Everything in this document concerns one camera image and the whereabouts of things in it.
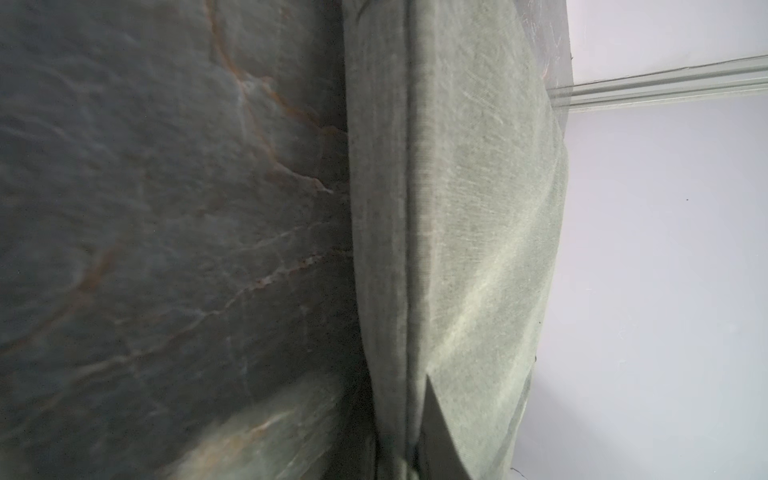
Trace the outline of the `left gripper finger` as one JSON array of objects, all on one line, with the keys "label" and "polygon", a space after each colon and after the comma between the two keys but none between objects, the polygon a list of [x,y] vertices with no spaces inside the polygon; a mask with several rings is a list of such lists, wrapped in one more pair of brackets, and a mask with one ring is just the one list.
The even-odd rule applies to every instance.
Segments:
[{"label": "left gripper finger", "polygon": [[429,377],[426,378],[425,384],[417,460],[421,479],[471,479],[454,445]]}]

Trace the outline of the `grey laptop bag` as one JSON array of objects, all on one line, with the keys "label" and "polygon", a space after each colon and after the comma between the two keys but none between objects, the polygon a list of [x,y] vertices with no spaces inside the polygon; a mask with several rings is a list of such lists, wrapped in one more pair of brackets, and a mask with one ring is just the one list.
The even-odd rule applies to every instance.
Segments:
[{"label": "grey laptop bag", "polygon": [[426,378],[471,479],[525,411],[568,161],[511,1],[343,5],[354,273],[376,479],[421,479]]}]

